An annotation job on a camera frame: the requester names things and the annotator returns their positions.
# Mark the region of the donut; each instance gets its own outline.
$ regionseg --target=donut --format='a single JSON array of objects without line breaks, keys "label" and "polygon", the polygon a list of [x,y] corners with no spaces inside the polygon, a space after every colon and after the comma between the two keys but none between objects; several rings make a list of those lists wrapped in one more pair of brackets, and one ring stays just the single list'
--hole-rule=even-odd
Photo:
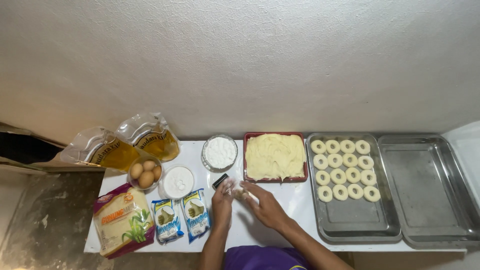
[{"label": "donut", "polygon": [[344,201],[348,198],[348,190],[344,185],[336,184],[332,190],[333,197],[335,197],[335,199],[339,201]]},{"label": "donut", "polygon": [[350,196],[352,199],[358,200],[363,197],[363,189],[357,184],[350,184],[347,187],[347,190],[348,196]]},{"label": "donut", "polygon": [[330,172],[330,179],[335,184],[344,184],[347,181],[347,177],[341,169],[333,169]]},{"label": "donut", "polygon": [[345,175],[347,176],[347,181],[349,181],[352,184],[355,184],[356,182],[360,181],[360,178],[361,178],[359,170],[355,167],[348,168],[345,171]]},{"label": "donut", "polygon": [[327,147],[321,140],[314,140],[311,144],[310,147],[312,148],[312,151],[315,154],[323,154],[325,151],[327,151]]},{"label": "donut", "polygon": [[329,154],[335,154],[340,151],[340,144],[335,140],[328,140],[325,143],[325,146],[327,147],[327,152]]},{"label": "donut", "polygon": [[330,183],[330,175],[325,171],[318,171],[315,174],[315,181],[317,181],[319,185],[328,185],[328,183]]},{"label": "donut", "polygon": [[327,160],[328,160],[328,166],[334,169],[342,166],[342,163],[343,163],[343,158],[342,156],[340,156],[340,154],[330,154],[328,155]]},{"label": "donut", "polygon": [[361,156],[358,159],[358,165],[364,170],[370,170],[373,168],[373,159],[369,156]]},{"label": "donut", "polygon": [[355,167],[358,165],[359,161],[354,154],[345,154],[342,157],[343,165],[347,167]]},{"label": "donut", "polygon": [[359,154],[366,155],[370,153],[370,144],[364,140],[355,143],[355,149]]},{"label": "donut", "polygon": [[315,155],[313,157],[313,165],[319,170],[325,170],[328,167],[328,159],[322,154]]},{"label": "donut", "polygon": [[327,186],[327,185],[324,185],[324,186],[321,186],[317,189],[317,195],[318,195],[318,198],[322,201],[322,202],[329,202],[332,200],[332,189]]},{"label": "donut", "polygon": [[350,140],[343,140],[340,142],[340,151],[345,154],[352,154],[355,152],[355,144]]},{"label": "donut", "polygon": [[377,183],[377,176],[373,171],[364,170],[360,173],[360,181],[364,185],[375,185]]},{"label": "donut", "polygon": [[365,199],[367,199],[367,201],[376,202],[380,199],[380,191],[373,186],[366,186],[363,188],[363,196]]}]

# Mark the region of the person's right hand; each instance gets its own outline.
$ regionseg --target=person's right hand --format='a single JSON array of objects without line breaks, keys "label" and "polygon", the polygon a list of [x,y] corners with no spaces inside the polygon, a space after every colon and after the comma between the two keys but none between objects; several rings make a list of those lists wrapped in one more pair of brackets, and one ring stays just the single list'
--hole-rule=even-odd
[{"label": "person's right hand", "polygon": [[255,216],[266,227],[279,231],[283,226],[293,221],[271,192],[247,181],[240,182],[240,186],[258,198],[259,204],[248,194],[244,196]]}]

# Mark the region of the plastic container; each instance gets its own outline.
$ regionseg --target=plastic container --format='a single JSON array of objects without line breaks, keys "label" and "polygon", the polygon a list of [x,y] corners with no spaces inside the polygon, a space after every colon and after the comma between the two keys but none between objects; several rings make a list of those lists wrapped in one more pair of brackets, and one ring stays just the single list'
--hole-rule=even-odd
[{"label": "plastic container", "polygon": [[[225,167],[223,167],[223,168],[217,168],[217,167],[212,166],[212,165],[208,162],[208,159],[207,159],[206,156],[205,156],[205,151],[206,151],[206,148],[207,148],[207,146],[208,146],[208,143],[210,143],[211,140],[213,140],[213,139],[215,139],[215,138],[218,138],[218,137],[228,139],[228,140],[233,144],[233,146],[234,146],[234,148],[235,148],[235,158],[233,159],[233,161],[232,161],[228,166],[225,166]],[[202,149],[202,159],[203,159],[203,161],[205,161],[205,163],[206,163],[212,170],[223,170],[223,169],[225,169],[225,168],[228,168],[228,167],[232,166],[232,165],[235,163],[235,161],[237,160],[238,154],[239,154],[239,149],[238,149],[237,143],[236,143],[232,138],[230,138],[229,136],[223,135],[223,134],[215,135],[215,136],[210,137],[210,138],[204,143],[204,148]]]},{"label": "plastic container", "polygon": [[300,132],[247,132],[243,136],[243,179],[254,182],[254,183],[294,183],[294,182],[305,182],[308,179],[308,169],[307,169],[307,162],[303,163],[303,174],[305,175],[304,177],[287,177],[285,179],[281,178],[263,178],[260,180],[255,180],[251,177],[247,176],[247,160],[245,159],[245,152],[247,151],[247,141],[250,138],[253,137],[258,137],[263,134],[279,134],[279,135],[298,135],[301,139],[302,142],[303,140],[303,135]]},{"label": "plastic container", "polygon": [[[171,196],[165,191],[165,178],[168,175],[168,173],[170,171],[172,171],[172,169],[177,168],[177,167],[184,167],[184,168],[188,169],[193,176],[192,187],[190,189],[185,189],[184,190],[184,195],[182,195],[180,197]],[[193,187],[195,186],[195,175],[193,174],[193,172],[189,168],[187,168],[187,166],[185,166],[183,164],[178,164],[178,165],[174,165],[173,167],[168,168],[166,171],[163,171],[162,172],[162,177],[160,178],[159,182],[160,182],[160,185],[158,186],[158,195],[160,196],[160,198],[162,198],[162,199],[169,198],[169,199],[176,200],[176,199],[181,199],[181,198],[187,196],[190,192],[192,192]]]},{"label": "plastic container", "polygon": [[[147,160],[153,160],[155,162],[155,165],[156,166],[161,166],[162,167],[162,175],[160,176],[159,179],[154,179],[154,182],[151,186],[149,186],[148,188],[141,188],[138,186],[138,179],[133,179],[131,176],[130,176],[130,170],[132,169],[133,165],[136,164],[136,163],[141,163],[143,164],[145,161]],[[154,156],[141,156],[137,159],[135,159],[132,164],[130,165],[130,168],[128,169],[128,175],[127,175],[127,181],[132,185],[134,186],[135,188],[137,189],[140,189],[140,190],[147,190],[147,189],[151,189],[151,188],[155,188],[156,186],[158,186],[158,184],[160,183],[160,180],[162,179],[163,175],[165,175],[165,169],[163,168],[163,165],[162,163],[160,162],[159,159],[157,159],[156,157]]]}]

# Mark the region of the stainless steel tray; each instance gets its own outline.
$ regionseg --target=stainless steel tray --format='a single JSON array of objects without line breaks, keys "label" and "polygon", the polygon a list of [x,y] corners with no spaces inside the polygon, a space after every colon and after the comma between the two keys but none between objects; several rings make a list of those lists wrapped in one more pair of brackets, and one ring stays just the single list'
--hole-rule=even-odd
[{"label": "stainless steel tray", "polygon": [[414,247],[479,245],[480,211],[449,143],[388,135],[378,144],[405,239]]},{"label": "stainless steel tray", "polygon": [[[318,171],[313,166],[313,157],[310,144],[314,140],[358,140],[367,141],[370,146],[369,156],[373,159],[375,165],[373,171],[377,175],[377,188],[380,191],[381,199],[372,203],[364,198],[354,200],[348,198],[346,201],[337,201],[333,199],[329,203],[324,203],[317,196],[318,184],[315,181],[315,174]],[[390,188],[385,175],[380,150],[377,140],[368,133],[313,133],[306,142],[307,160],[309,165],[310,180],[312,182],[312,194],[314,200],[314,208],[317,220],[317,227],[320,234],[325,239],[333,242],[385,242],[399,241],[402,238],[400,224],[398,222],[397,213],[393,204]],[[331,172],[332,168],[328,167],[326,171]]]}]

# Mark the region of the brown egg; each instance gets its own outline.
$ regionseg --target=brown egg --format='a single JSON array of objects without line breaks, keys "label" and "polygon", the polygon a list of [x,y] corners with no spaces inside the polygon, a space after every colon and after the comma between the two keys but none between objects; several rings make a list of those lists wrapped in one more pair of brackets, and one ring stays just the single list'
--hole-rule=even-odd
[{"label": "brown egg", "polygon": [[130,176],[133,179],[138,179],[138,177],[140,177],[140,174],[142,174],[143,172],[144,172],[144,167],[140,163],[136,163],[130,169]]},{"label": "brown egg", "polygon": [[155,161],[153,160],[146,160],[144,162],[144,172],[151,171],[155,167]]},{"label": "brown egg", "polygon": [[162,176],[162,166],[156,166],[153,168],[153,175],[155,177],[154,181],[158,181],[160,179],[160,176]]},{"label": "brown egg", "polygon": [[153,172],[147,171],[143,172],[142,175],[140,175],[140,178],[138,178],[138,186],[140,188],[148,188],[153,184]]}]

